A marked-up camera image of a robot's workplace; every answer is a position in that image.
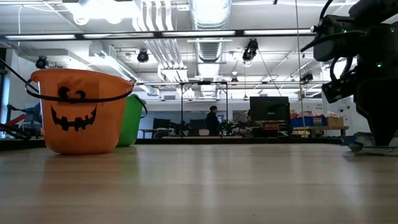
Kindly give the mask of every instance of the wooden floor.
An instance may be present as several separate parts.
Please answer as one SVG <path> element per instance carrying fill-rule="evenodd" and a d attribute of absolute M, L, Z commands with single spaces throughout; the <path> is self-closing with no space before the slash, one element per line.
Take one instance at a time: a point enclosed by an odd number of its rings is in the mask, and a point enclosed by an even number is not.
<path fill-rule="evenodd" d="M 398 223 L 398 158 L 334 145 L 0 153 L 0 223 Z"/>

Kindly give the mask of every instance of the green bucket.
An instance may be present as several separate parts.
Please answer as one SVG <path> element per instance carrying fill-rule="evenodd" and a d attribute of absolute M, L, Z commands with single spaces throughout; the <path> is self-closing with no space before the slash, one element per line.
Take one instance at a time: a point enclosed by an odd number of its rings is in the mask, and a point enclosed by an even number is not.
<path fill-rule="evenodd" d="M 124 107 L 122 129 L 117 147 L 127 147 L 137 141 L 139 122 L 147 116 L 146 102 L 133 94 L 127 97 Z M 142 108 L 145 109 L 145 116 L 141 116 Z"/>

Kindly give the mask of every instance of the orange bucket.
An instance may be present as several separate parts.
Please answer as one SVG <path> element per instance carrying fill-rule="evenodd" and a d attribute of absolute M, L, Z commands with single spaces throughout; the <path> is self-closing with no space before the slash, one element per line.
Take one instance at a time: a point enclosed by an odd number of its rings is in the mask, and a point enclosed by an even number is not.
<path fill-rule="evenodd" d="M 39 83 L 40 94 L 28 89 L 31 81 Z M 99 154 L 116 147 L 132 82 L 100 72 L 46 69 L 34 72 L 25 88 L 40 98 L 45 145 L 52 151 Z"/>

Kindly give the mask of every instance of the plastic bucket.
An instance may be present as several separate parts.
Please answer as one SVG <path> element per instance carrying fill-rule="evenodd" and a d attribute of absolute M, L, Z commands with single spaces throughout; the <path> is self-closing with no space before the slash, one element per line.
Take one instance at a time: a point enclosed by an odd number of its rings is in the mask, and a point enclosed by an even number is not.
<path fill-rule="evenodd" d="M 127 147 L 137 141 L 139 122 L 148 114 L 145 104 L 146 102 L 135 94 L 127 97 L 118 147 Z M 141 116 L 142 107 L 146 111 L 144 116 Z"/>
<path fill-rule="evenodd" d="M 39 83 L 40 94 L 29 89 Z M 133 83 L 112 75 L 74 69 L 32 74 L 28 94 L 40 98 L 45 144 L 61 154 L 99 154 L 118 143 L 126 97 Z"/>

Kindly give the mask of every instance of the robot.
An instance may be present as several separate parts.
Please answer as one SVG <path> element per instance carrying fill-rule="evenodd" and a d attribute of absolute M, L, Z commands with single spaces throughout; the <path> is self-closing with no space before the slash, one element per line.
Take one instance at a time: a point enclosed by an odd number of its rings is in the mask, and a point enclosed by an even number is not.
<path fill-rule="evenodd" d="M 398 24 L 381 24 L 398 14 L 398 0 L 360 0 L 349 17 L 325 15 L 311 28 L 314 40 L 300 49 L 313 47 L 319 62 L 333 60 L 331 82 L 322 86 L 329 103 L 354 95 L 356 110 L 364 116 L 371 134 L 357 133 L 345 142 L 354 152 L 398 156 L 398 117 L 392 105 L 398 86 Z M 345 57 L 346 66 L 337 79 L 333 68 Z M 351 70 L 353 57 L 358 65 Z"/>

